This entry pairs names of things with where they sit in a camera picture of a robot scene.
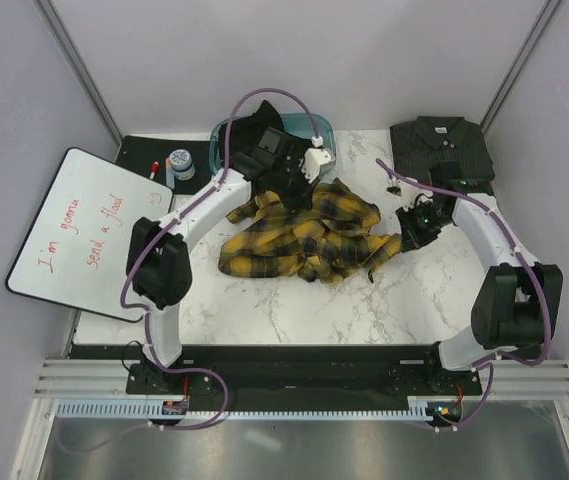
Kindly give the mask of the yellow plaid long sleeve shirt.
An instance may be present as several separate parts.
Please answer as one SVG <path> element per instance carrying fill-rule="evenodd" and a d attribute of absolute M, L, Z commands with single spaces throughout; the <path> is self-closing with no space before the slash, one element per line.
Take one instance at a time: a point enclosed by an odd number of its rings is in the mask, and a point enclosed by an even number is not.
<path fill-rule="evenodd" d="M 399 234 L 372 232 L 381 221 L 378 206 L 338 178 L 316 186 L 308 210 L 288 210 L 267 191 L 227 214 L 232 224 L 248 219 L 221 246 L 218 269 L 228 276 L 336 284 L 359 270 L 373 274 L 401 251 Z"/>

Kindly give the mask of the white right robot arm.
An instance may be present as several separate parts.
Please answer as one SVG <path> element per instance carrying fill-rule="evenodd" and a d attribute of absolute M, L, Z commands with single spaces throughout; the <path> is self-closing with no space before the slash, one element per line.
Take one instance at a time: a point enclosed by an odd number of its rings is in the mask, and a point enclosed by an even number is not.
<path fill-rule="evenodd" d="M 459 228 L 477 255 L 484 280 L 470 324 L 435 346 L 436 360 L 422 368 L 431 392 L 447 392 L 458 371 L 480 369 L 506 358 L 535 367 L 545 362 L 555 333 L 563 274 L 526 249 L 503 218 L 488 180 L 465 178 L 456 163 L 430 170 L 421 184 L 391 172 L 390 189 L 401 198 L 396 211 L 402 249 L 432 244 L 444 227 Z"/>

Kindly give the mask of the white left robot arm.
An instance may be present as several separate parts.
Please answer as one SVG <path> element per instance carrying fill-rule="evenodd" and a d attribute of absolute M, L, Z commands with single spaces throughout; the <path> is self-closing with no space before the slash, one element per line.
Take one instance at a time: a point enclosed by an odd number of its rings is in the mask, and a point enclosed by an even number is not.
<path fill-rule="evenodd" d="M 182 354 L 179 310 L 193 281 L 194 247 L 228 213 L 261 193 L 276 194 L 293 212 L 310 208 L 315 186 L 333 165 L 321 137 L 300 140 L 268 128 L 249 151 L 226 154 L 224 167 L 183 206 L 160 220 L 134 224 L 120 304 L 143 312 L 143 350 L 154 363 L 148 379 L 160 392 L 175 392 L 184 378 L 175 361 Z"/>

